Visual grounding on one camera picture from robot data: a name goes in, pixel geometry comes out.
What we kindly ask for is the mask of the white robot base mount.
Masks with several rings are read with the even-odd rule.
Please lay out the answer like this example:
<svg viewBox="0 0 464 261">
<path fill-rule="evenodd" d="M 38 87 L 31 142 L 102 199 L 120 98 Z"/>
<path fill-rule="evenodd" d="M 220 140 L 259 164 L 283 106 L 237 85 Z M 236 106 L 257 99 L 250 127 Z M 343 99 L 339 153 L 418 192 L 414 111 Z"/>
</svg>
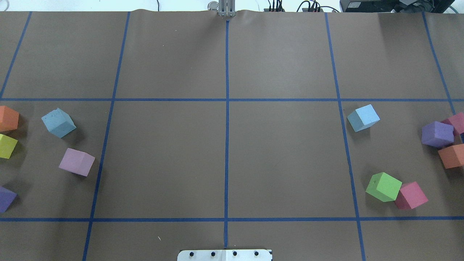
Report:
<svg viewBox="0 0 464 261">
<path fill-rule="evenodd" d="M 272 261 L 272 250 L 268 249 L 218 249 L 182 250 L 178 261 Z"/>
</svg>

